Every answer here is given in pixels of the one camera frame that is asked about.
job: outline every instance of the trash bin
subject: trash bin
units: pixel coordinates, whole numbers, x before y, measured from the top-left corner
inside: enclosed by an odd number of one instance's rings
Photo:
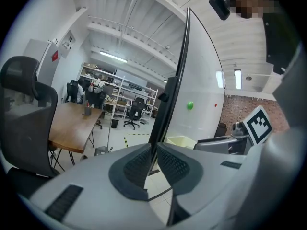
[[[111,128],[117,128],[117,124],[118,124],[118,119],[113,118]]]

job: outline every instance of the ceiling light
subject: ceiling light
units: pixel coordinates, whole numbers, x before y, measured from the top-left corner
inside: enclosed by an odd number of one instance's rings
[[[125,59],[121,59],[121,58],[118,58],[118,57],[116,57],[116,56],[109,55],[109,54],[107,54],[107,53],[105,53],[105,52],[100,51],[100,54],[103,55],[103,56],[108,56],[108,57],[110,57],[110,58],[117,59],[117,60],[119,60],[119,61],[122,61],[122,62],[127,63],[127,61],[126,61]]]
[[[236,77],[236,88],[240,90],[242,88],[241,69],[235,69],[235,77]]]
[[[216,75],[217,85],[219,86],[219,88],[222,88],[223,87],[223,74],[222,74],[222,71],[216,71],[215,75]]]

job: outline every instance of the red sign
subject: red sign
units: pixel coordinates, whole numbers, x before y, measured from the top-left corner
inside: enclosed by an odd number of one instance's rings
[[[58,59],[58,51],[56,51],[53,55],[52,55],[52,62]]]

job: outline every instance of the cardboard box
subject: cardboard box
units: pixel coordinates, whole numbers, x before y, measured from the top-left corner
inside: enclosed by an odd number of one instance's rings
[[[118,101],[117,101],[117,104],[119,104],[119,105],[125,105],[126,102],[125,102],[125,101],[118,100]]]

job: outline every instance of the red brick wall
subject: red brick wall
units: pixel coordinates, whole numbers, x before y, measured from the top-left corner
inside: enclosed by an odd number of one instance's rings
[[[231,134],[233,123],[242,121],[259,105],[262,105],[269,115],[274,132],[284,131],[289,128],[288,122],[276,101],[227,95],[224,99],[221,115],[221,123],[225,123],[227,126],[226,134]]]

